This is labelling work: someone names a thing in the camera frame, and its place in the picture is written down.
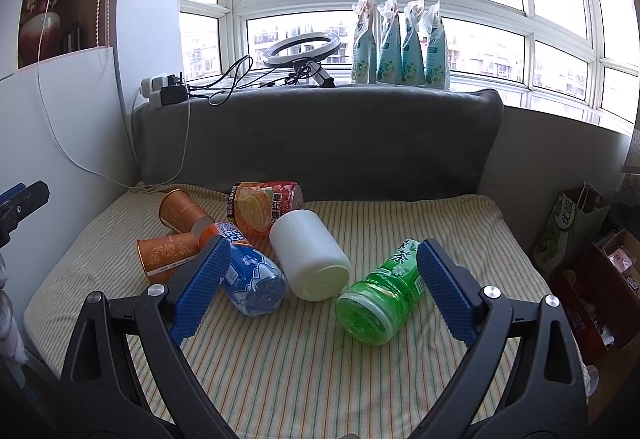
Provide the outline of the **orange paper cup lower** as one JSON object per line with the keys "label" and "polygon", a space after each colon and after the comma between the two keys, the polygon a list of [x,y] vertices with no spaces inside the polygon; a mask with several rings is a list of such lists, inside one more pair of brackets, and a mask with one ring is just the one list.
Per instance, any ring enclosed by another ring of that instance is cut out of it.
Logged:
{"label": "orange paper cup lower", "polygon": [[198,239],[192,233],[137,240],[140,265],[151,283],[166,283],[176,271],[198,255]]}

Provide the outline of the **orange paper cup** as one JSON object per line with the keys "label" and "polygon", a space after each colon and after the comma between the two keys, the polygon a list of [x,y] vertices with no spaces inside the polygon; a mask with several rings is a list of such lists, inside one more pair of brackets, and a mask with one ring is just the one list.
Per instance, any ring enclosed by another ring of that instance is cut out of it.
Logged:
{"label": "orange paper cup", "polygon": [[200,235],[207,225],[214,222],[186,191],[175,188],[168,192],[158,207],[160,223],[177,233],[191,232]]}
{"label": "orange paper cup", "polygon": [[151,283],[166,283],[176,271],[198,255],[198,239],[192,233],[137,240],[140,265]]}

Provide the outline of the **orange paper cup upper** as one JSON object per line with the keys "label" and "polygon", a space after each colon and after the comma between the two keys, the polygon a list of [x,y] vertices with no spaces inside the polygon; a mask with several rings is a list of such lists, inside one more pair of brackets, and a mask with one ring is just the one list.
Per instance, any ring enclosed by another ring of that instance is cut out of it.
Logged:
{"label": "orange paper cup upper", "polygon": [[200,235],[207,225],[214,222],[186,191],[175,188],[168,192],[158,207],[160,223],[177,233],[191,232]]}

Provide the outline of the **white plastic cup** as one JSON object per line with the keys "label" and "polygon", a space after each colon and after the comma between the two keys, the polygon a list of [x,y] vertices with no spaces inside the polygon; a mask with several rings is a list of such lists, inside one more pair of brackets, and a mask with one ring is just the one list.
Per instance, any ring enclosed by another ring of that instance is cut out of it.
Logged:
{"label": "white plastic cup", "polygon": [[269,242],[296,297],[322,301],[346,286],[352,265],[314,211],[296,209],[284,214],[273,223]]}

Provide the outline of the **brown cardboard box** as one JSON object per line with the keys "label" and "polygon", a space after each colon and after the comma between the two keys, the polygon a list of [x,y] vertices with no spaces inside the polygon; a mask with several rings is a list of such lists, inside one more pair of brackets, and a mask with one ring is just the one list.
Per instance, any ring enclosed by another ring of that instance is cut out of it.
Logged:
{"label": "brown cardboard box", "polygon": [[614,347],[624,349],[639,334],[639,241],[623,230],[591,243],[578,259],[578,271],[600,329],[611,333]]}

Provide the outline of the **green tea bottle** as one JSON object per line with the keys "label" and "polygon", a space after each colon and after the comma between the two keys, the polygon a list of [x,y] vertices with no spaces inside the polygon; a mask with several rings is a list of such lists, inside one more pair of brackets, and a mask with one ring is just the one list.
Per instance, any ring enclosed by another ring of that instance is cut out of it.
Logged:
{"label": "green tea bottle", "polygon": [[399,332],[426,292],[418,270],[419,246],[416,240],[405,240],[381,266],[337,298],[337,322],[348,335],[382,346]]}

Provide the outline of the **green paper bag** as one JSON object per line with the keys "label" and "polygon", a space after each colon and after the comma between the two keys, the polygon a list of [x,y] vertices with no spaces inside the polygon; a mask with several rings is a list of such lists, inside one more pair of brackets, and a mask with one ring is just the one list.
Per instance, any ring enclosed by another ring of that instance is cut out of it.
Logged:
{"label": "green paper bag", "polygon": [[559,191],[533,248],[532,261],[543,277],[566,263],[596,236],[610,203],[589,183]]}

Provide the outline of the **blue labelled water bottle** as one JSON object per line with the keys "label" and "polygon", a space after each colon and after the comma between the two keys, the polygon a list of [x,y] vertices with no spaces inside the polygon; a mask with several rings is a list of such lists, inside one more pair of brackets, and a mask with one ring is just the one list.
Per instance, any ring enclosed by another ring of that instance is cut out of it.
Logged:
{"label": "blue labelled water bottle", "polygon": [[231,222],[207,225],[198,237],[198,245],[203,247],[212,237],[223,237],[230,243],[230,265],[221,283],[233,306],[251,318],[277,311],[288,283],[276,264]]}

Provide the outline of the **black blue clamp at left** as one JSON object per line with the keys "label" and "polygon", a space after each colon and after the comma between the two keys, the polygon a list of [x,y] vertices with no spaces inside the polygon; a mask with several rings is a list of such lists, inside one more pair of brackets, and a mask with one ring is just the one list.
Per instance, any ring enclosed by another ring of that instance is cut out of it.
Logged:
{"label": "black blue clamp at left", "polygon": [[17,183],[1,194],[0,247],[9,243],[11,233],[21,221],[48,203],[49,196],[49,187],[43,181],[31,185]]}

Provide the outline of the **dark grey sofa backrest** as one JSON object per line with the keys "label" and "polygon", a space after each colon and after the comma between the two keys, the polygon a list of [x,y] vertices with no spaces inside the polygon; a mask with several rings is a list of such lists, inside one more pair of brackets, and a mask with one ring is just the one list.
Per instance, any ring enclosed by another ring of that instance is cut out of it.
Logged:
{"label": "dark grey sofa backrest", "polygon": [[474,194],[503,114],[498,92],[408,86],[280,86],[132,116],[141,178],[227,193],[294,181],[307,200]]}

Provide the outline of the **black power adapter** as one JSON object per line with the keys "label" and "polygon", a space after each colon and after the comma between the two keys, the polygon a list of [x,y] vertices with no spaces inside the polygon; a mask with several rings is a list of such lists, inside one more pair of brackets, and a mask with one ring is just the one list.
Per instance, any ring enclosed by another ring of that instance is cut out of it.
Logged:
{"label": "black power adapter", "polygon": [[189,100],[189,90],[184,84],[171,84],[160,89],[160,106],[180,104]]}

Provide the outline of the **white power strip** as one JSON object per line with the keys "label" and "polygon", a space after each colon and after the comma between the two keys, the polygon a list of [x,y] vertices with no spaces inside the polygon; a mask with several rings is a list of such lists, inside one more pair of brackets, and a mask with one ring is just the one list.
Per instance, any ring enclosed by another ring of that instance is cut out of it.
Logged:
{"label": "white power strip", "polygon": [[147,99],[151,108],[162,108],[160,106],[160,89],[171,84],[184,84],[182,75],[156,75],[149,78],[144,78],[140,84],[140,93],[144,99]]}

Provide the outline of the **teal refill pouch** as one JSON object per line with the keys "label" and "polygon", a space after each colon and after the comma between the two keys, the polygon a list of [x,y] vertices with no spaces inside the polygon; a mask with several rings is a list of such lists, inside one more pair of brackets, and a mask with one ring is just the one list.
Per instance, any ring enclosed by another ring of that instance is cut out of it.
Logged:
{"label": "teal refill pouch", "polygon": [[447,90],[450,83],[450,68],[445,26],[440,15],[440,2],[426,9],[423,27],[427,33],[425,82],[432,88]]}
{"label": "teal refill pouch", "polygon": [[373,32],[375,0],[359,0],[352,6],[357,23],[352,43],[352,82],[374,84],[376,81],[376,42]]}
{"label": "teal refill pouch", "polygon": [[424,1],[414,0],[404,9],[405,38],[401,45],[401,82],[409,86],[424,83],[424,62],[419,34],[419,26],[424,13]]}
{"label": "teal refill pouch", "polygon": [[400,28],[397,0],[386,0],[378,5],[382,16],[382,34],[378,47],[378,72],[376,79],[383,84],[400,81]]}

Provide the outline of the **red white vase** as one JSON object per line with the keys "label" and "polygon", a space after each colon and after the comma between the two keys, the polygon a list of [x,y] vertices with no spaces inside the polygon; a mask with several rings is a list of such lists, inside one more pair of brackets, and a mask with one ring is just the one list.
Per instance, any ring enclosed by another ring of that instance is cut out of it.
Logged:
{"label": "red white vase", "polygon": [[18,66],[32,65],[60,54],[61,17],[58,0],[23,0],[18,33]]}

